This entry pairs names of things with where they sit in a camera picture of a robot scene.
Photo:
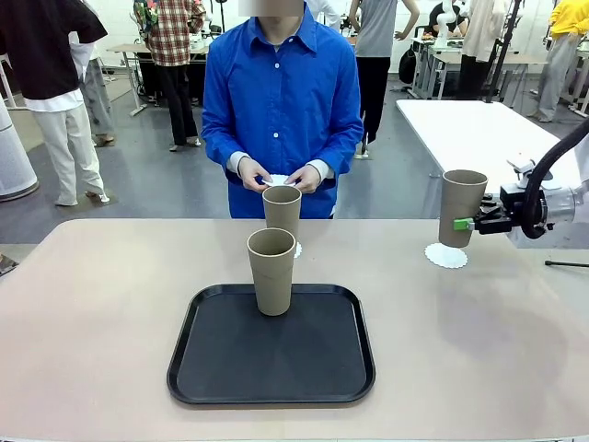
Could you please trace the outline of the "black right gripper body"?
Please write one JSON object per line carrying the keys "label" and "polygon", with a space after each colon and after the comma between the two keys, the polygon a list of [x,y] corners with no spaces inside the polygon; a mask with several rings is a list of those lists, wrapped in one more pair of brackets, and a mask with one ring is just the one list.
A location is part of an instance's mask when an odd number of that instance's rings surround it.
{"label": "black right gripper body", "polygon": [[501,186],[498,194],[493,196],[500,201],[500,209],[494,213],[477,212],[481,235],[508,233],[521,225],[525,190],[517,184]]}

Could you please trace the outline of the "person's left hand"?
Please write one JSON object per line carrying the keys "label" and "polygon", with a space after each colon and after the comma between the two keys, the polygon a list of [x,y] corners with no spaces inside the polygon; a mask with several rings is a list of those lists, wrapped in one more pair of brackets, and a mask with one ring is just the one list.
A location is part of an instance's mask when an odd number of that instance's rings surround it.
{"label": "person's left hand", "polygon": [[285,183],[293,185],[302,194],[309,194],[315,192],[320,185],[321,175],[313,165],[306,164],[291,174]]}

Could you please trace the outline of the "person's right hand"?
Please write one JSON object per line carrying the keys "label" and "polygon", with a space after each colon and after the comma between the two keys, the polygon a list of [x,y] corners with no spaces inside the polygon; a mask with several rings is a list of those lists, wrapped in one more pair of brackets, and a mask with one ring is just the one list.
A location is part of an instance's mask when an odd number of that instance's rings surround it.
{"label": "person's right hand", "polygon": [[242,157],[239,160],[238,174],[243,186],[257,193],[264,192],[268,188],[268,183],[272,182],[269,172],[250,157]]}

